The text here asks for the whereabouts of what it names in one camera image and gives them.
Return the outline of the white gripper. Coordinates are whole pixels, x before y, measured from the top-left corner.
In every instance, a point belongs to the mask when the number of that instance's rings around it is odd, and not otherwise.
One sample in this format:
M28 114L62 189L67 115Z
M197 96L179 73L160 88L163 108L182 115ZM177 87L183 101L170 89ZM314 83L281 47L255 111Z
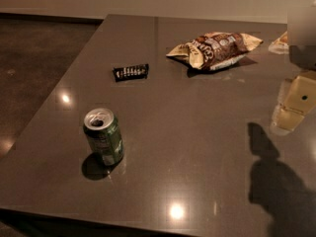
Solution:
M289 60L308 71L280 84L271 123L276 135L293 132L316 107L316 45L291 45Z

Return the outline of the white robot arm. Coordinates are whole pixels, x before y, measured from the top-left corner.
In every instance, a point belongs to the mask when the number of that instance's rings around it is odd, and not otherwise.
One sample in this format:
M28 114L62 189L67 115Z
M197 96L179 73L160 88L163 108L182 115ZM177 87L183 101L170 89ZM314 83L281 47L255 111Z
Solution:
M285 78L279 88L271 130L278 135L293 132L316 107L316 6L293 7L287 12L287 30L269 46L276 54L303 71Z

